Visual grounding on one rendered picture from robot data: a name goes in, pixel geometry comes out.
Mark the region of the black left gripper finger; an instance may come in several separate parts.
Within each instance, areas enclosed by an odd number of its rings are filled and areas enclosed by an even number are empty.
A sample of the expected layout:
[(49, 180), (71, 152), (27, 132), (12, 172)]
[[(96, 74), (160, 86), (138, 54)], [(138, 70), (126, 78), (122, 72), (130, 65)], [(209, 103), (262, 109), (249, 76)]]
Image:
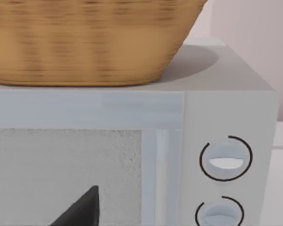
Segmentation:
[(92, 186), (49, 226), (99, 226), (99, 186)]

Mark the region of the microwave oven door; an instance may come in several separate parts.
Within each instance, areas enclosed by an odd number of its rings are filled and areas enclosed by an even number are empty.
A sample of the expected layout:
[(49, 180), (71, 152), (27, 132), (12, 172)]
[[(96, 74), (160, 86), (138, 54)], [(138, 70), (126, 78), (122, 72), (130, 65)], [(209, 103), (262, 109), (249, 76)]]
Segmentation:
[(155, 226), (157, 130), (178, 225), (184, 93), (0, 90), (0, 226), (47, 226), (91, 186), (103, 225)]

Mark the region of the pale round microwave knob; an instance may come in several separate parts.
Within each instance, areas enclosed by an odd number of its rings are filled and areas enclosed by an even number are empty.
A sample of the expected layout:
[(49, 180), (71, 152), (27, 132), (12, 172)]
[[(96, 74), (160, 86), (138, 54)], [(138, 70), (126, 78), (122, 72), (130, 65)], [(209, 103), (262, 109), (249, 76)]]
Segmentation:
[(202, 172), (218, 182), (229, 182), (242, 177), (250, 169), (252, 162), (251, 146), (237, 136), (206, 143), (199, 155)]
[(244, 218), (243, 206), (229, 196), (221, 196), (213, 202), (202, 202), (194, 214), (196, 226), (241, 226)]

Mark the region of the woven wicker basket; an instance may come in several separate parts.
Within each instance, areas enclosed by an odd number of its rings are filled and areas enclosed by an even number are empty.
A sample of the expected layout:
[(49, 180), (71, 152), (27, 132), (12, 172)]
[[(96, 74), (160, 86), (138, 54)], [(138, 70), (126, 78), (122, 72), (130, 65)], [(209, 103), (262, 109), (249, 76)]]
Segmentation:
[(157, 81), (207, 0), (0, 0), (0, 84)]

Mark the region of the pale microwave oven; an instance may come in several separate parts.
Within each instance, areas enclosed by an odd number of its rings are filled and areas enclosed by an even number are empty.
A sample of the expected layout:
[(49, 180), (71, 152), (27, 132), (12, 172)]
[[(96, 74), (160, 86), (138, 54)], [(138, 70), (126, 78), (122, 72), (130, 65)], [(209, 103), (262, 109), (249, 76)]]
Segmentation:
[[(163, 78), (143, 86), (120, 88), (24, 88), (0, 90), (87, 89), (181, 91), (184, 93), (182, 152), (178, 196), (178, 225), (196, 226), (194, 214), (202, 202), (229, 196), (243, 206), (241, 226), (255, 226), (265, 196), (271, 150), (279, 108), (277, 92), (232, 49), (214, 38), (196, 38), (180, 48)], [(206, 143), (228, 136), (244, 139), (253, 162), (240, 178), (218, 182), (200, 169)]]

